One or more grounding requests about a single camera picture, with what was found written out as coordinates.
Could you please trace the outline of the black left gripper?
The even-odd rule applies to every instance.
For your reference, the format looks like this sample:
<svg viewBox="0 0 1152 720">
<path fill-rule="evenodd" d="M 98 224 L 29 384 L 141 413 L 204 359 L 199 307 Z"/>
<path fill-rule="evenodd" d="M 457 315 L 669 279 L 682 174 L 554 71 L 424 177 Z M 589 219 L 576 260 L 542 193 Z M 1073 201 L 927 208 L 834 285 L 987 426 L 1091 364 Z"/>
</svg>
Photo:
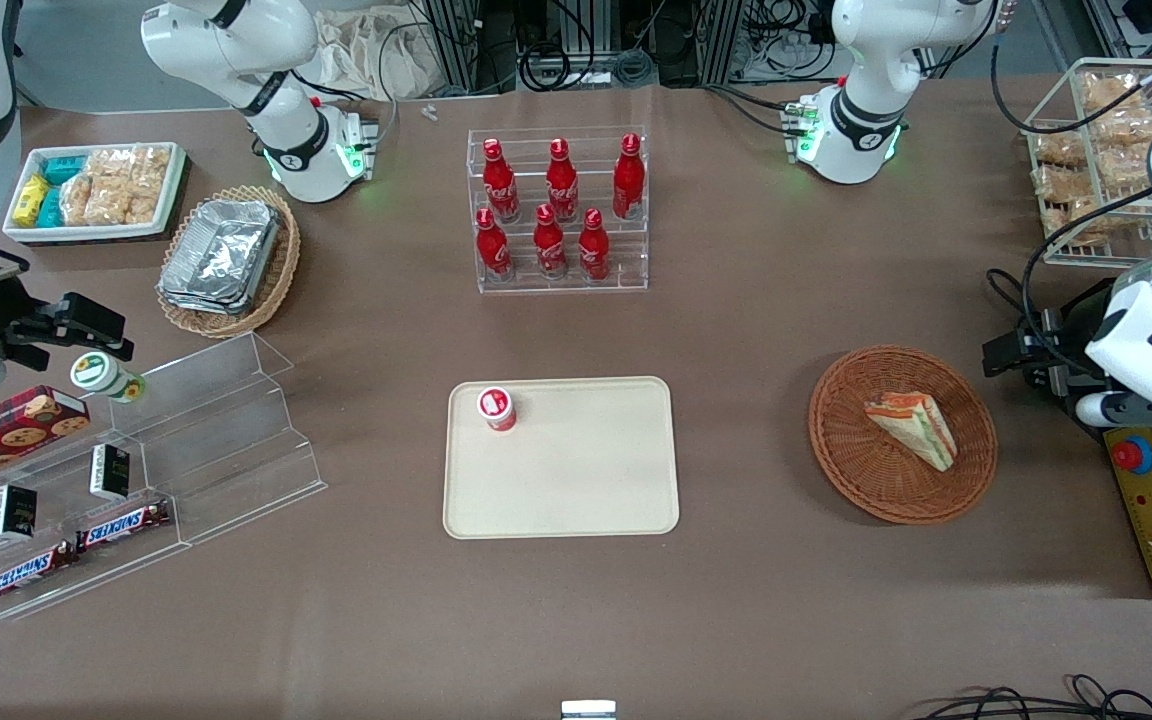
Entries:
<svg viewBox="0 0 1152 720">
<path fill-rule="evenodd" d="M 1036 314 L 1039 338 L 1049 347 L 1032 354 L 1037 341 L 1025 327 L 1014 327 L 983 343 L 984 376 L 996 378 L 1039 374 L 1046 388 L 1061 402 L 1069 416 L 1076 414 L 1079 397 L 1108 389 L 1105 370 L 1089 359 L 1085 346 L 1102 324 L 1108 305 L 1107 290 L 1079 293 L 1061 306 L 1047 306 Z"/>
</svg>

